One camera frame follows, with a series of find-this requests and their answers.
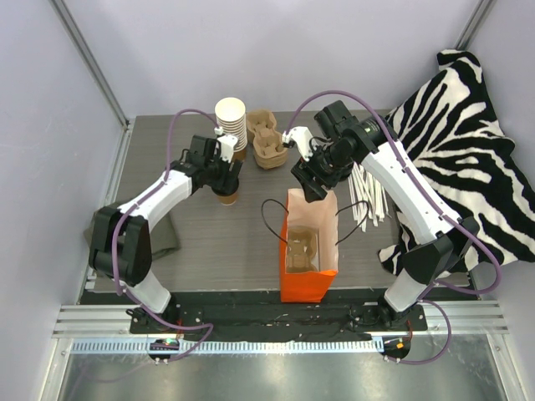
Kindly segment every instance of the gray cloth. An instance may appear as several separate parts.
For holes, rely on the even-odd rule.
[[[126,201],[118,201],[112,203],[110,207],[118,207],[126,203]],[[91,219],[89,228],[84,231],[84,238],[88,246],[91,244],[91,237],[94,229],[94,214]],[[152,250],[152,260],[161,259],[164,256],[170,255],[178,251],[180,248],[178,236],[176,235],[175,227],[169,213],[167,213],[158,224],[150,232],[150,249]]]

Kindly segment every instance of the zebra print cloth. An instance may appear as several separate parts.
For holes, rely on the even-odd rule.
[[[501,264],[535,261],[535,193],[511,158],[514,142],[498,124],[482,67],[468,52],[437,54],[440,72],[388,121],[409,157],[444,201],[462,217],[475,216],[478,238]],[[403,269],[400,256],[417,245],[397,210],[399,244],[379,251],[383,267]],[[472,246],[451,272],[488,258]]]

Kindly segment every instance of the zebra print pillow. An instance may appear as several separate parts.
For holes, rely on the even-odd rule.
[[[535,261],[535,193],[511,158],[514,142],[498,124],[482,67],[468,52],[437,54],[440,72],[388,121],[416,168],[462,217],[475,216],[478,238],[501,264]],[[383,267],[403,269],[400,256],[417,245],[398,210],[399,244],[379,251]],[[487,257],[472,246],[452,272]]]

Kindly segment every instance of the white wall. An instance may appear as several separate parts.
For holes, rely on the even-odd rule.
[[[533,0],[498,0],[470,47],[483,65],[501,127],[517,142],[513,158],[532,186],[535,185],[533,19]],[[475,270],[478,271],[479,279],[486,284],[492,282],[493,272],[485,268]],[[505,266],[503,273],[503,283],[493,295],[502,305],[525,372],[524,383],[535,399],[535,265],[514,263]]]
[[[325,89],[394,107],[436,73],[435,53],[454,45],[477,0],[66,3],[135,116],[209,110],[229,95],[294,110]]]
[[[79,292],[82,229],[120,127],[44,0],[3,2],[0,24],[0,391],[35,400],[59,306]]]

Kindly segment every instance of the gray floor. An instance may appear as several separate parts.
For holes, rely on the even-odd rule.
[[[407,359],[436,354],[444,336],[415,337]],[[504,401],[486,336],[453,336],[424,366],[385,363],[378,353],[207,355],[147,364],[140,355],[74,355],[63,401]],[[113,383],[96,383],[108,379]]]
[[[307,125],[314,135],[321,135],[313,121],[313,112],[302,112],[295,125]],[[278,130],[283,131],[290,113],[276,113]],[[137,196],[152,184],[165,168],[165,149],[170,116],[138,117],[130,142],[117,199]],[[189,147],[194,134],[212,136],[213,126],[206,118],[187,115],[179,120],[173,138],[173,155]],[[276,170],[260,169],[247,148],[247,159],[240,174],[237,203],[222,206],[209,188],[171,211],[181,249],[153,263],[156,276],[171,291],[255,290],[278,288],[278,239],[263,225],[260,205],[266,198],[284,201],[288,188],[299,187],[290,173],[298,159],[290,150],[288,162]],[[341,183],[335,193],[339,207],[351,203],[349,187]],[[351,211],[340,216],[339,234],[354,227]],[[266,217],[278,231],[283,210],[266,207]],[[394,277],[384,271],[377,251],[396,243],[397,224],[386,219],[378,227],[368,224],[365,233],[357,230],[339,247],[339,274],[333,287],[387,287]],[[466,284],[466,276],[452,277],[455,284]],[[112,282],[100,277],[95,291],[113,291]]]

